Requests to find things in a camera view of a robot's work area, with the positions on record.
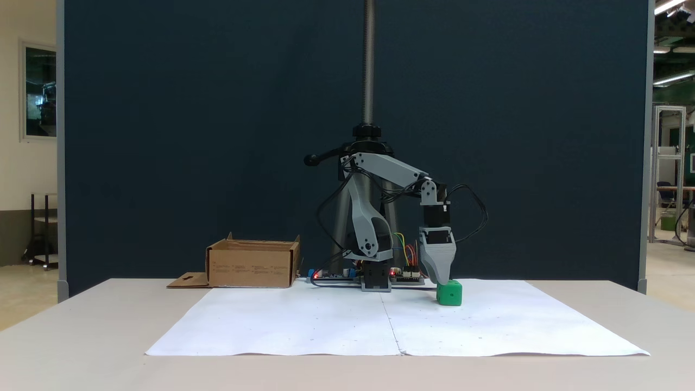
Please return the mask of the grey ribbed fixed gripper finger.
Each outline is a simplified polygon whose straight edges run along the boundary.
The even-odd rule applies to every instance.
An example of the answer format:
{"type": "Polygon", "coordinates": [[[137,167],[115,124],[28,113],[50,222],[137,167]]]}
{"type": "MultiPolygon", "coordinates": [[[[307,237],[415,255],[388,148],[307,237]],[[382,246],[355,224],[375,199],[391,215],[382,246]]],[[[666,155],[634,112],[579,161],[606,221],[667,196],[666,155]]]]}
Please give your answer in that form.
{"type": "Polygon", "coordinates": [[[430,280],[438,285],[447,285],[454,258],[455,251],[426,251],[425,268],[430,280]]]}

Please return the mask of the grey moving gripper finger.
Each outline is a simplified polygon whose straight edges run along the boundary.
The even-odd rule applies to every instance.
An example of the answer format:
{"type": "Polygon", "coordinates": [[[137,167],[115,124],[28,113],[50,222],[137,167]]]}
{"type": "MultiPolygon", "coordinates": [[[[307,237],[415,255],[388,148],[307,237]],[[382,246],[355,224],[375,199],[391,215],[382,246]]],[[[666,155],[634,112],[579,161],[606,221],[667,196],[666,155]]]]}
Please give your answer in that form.
{"type": "Polygon", "coordinates": [[[434,263],[432,255],[429,254],[430,249],[431,245],[429,245],[429,243],[427,242],[426,235],[420,234],[419,260],[424,265],[428,278],[431,280],[432,283],[436,285],[439,283],[439,279],[437,277],[436,264],[434,263]]]}

